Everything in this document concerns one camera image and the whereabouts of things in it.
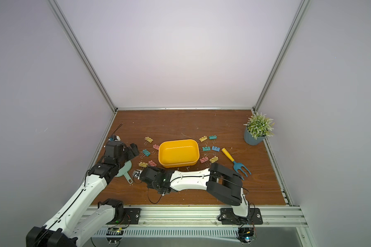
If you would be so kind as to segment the pink binder clip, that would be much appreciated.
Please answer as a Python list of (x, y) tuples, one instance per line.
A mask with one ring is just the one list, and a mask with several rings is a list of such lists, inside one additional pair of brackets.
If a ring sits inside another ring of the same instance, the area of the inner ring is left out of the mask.
[(155, 154), (155, 153), (157, 153), (158, 151), (159, 151), (159, 148), (160, 148), (160, 146), (159, 145), (156, 145), (156, 144), (154, 144), (153, 145), (153, 153)]
[(206, 167), (209, 167), (209, 158), (207, 156), (204, 156), (200, 159), (200, 163), (204, 164)]
[(154, 161), (152, 161), (152, 160), (150, 160), (148, 162), (148, 165), (151, 166), (151, 167), (157, 167), (157, 164)]

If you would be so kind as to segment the yellow plastic storage box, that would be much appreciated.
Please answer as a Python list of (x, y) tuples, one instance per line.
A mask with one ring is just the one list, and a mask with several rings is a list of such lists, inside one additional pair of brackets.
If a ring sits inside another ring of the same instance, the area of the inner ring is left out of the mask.
[(195, 140), (163, 142), (159, 146), (158, 160), (164, 168), (193, 166), (200, 159), (200, 150)]

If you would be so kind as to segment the blue binder clip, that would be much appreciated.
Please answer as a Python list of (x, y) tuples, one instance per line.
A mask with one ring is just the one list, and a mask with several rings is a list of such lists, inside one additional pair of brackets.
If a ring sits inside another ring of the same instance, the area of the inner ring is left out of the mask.
[(217, 154), (220, 152), (220, 147), (212, 146), (211, 150), (213, 151), (213, 154)]

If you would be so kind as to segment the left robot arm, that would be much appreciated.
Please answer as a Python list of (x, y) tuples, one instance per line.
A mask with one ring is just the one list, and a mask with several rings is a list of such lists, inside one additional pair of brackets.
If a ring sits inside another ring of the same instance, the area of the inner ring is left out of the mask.
[(117, 199), (100, 202), (92, 215), (84, 221), (81, 218), (119, 170), (139, 154), (136, 144), (109, 142), (102, 160), (86, 172), (84, 181), (68, 202), (43, 226), (29, 231), (26, 246), (81, 247), (105, 224), (129, 224), (124, 204)]

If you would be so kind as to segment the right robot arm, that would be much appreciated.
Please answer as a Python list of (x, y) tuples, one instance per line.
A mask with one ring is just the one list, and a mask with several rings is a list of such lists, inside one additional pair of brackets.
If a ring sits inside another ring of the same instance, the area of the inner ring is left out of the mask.
[(242, 177), (218, 163), (199, 171), (182, 172), (147, 166), (135, 173), (136, 178), (160, 195), (172, 191), (204, 190), (216, 199), (232, 207), (234, 215), (249, 217), (249, 203), (245, 196)]

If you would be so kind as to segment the left controller board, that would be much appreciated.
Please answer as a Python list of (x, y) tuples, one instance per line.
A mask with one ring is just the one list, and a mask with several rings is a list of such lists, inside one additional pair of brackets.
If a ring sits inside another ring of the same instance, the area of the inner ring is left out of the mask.
[(109, 245), (118, 246), (123, 238), (124, 230), (118, 227), (110, 227), (106, 232), (106, 240)]

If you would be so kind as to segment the controller board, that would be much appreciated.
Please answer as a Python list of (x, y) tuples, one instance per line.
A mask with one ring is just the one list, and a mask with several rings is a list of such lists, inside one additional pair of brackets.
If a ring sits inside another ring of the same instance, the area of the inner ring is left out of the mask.
[(110, 227), (106, 232), (106, 240), (109, 245), (118, 246), (123, 238), (124, 230), (118, 227)]
[(256, 239), (255, 229), (252, 227), (241, 227), (238, 228), (237, 240), (243, 244), (250, 244)]

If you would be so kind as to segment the yellow teal toy rake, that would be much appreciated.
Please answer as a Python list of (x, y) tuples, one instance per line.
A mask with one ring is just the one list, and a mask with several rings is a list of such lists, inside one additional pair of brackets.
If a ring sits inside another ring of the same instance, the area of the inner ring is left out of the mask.
[(221, 151), (233, 163), (234, 171), (238, 173), (238, 175), (241, 177), (243, 181), (245, 180), (244, 177), (248, 178), (249, 175), (251, 176), (251, 172), (249, 171), (249, 169), (244, 164), (236, 162), (226, 148), (223, 148)]

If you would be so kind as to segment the right controller board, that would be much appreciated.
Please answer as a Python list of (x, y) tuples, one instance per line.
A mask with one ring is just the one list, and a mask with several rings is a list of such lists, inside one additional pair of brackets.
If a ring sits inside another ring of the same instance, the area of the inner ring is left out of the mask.
[(241, 227), (238, 228), (237, 240), (243, 244), (250, 244), (256, 239), (255, 229), (252, 227)]

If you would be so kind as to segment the potted green plant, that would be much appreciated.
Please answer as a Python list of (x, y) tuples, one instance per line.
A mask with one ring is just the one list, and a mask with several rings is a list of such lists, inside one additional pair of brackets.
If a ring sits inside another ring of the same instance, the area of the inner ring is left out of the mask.
[(262, 113), (254, 113), (245, 125), (244, 141), (256, 146), (263, 142), (267, 137), (274, 135), (274, 121)]

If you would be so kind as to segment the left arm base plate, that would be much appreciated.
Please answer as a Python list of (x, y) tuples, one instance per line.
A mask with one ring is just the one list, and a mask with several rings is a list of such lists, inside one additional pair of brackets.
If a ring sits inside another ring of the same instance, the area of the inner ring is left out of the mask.
[(111, 225), (137, 225), (141, 216), (140, 208), (124, 208), (124, 213), (117, 219), (108, 222)]

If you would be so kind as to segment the aluminium front rail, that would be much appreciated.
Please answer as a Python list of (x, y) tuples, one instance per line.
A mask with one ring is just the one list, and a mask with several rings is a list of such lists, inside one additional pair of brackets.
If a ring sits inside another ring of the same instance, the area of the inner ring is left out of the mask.
[[(139, 224), (148, 226), (202, 226), (215, 223), (223, 225), (217, 220), (223, 206), (136, 206), (127, 208), (140, 208)], [(306, 219), (299, 207), (295, 206), (264, 206), (259, 208), (262, 214), (263, 225), (306, 227)], [(45, 226), (56, 231), (78, 231), (83, 223), (82, 218), (91, 217), (91, 225), (102, 227), (124, 213), (124, 208), (102, 205), (99, 208), (88, 207), (84, 210), (61, 210)]]

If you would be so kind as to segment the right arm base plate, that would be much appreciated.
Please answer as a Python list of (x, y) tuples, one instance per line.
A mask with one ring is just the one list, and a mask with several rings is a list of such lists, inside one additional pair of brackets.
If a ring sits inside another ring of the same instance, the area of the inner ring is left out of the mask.
[(246, 217), (238, 216), (232, 208), (221, 208), (217, 218), (223, 225), (254, 224), (263, 225), (262, 214), (259, 208), (250, 208)]

